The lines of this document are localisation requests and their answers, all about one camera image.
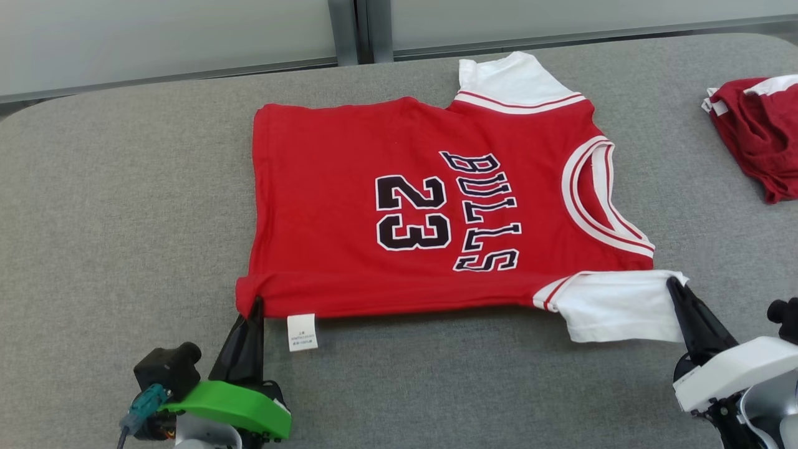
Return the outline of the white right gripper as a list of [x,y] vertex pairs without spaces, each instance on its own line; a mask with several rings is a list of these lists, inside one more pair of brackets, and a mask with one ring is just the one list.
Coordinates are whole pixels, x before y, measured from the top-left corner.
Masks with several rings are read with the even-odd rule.
[[759,336],[739,345],[688,286],[675,276],[667,279],[666,286],[687,356],[693,364],[701,365],[673,383],[681,411],[703,412],[713,398],[728,398],[796,369],[795,344]]

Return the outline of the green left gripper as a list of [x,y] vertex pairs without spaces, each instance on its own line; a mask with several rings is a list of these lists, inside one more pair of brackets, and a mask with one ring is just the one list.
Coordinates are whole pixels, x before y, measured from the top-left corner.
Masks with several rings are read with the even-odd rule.
[[263,300],[247,319],[238,315],[209,373],[185,398],[171,397],[160,384],[134,400],[134,437],[152,442],[282,442],[290,437],[292,414],[276,383],[259,389],[229,384],[249,377],[263,382]]

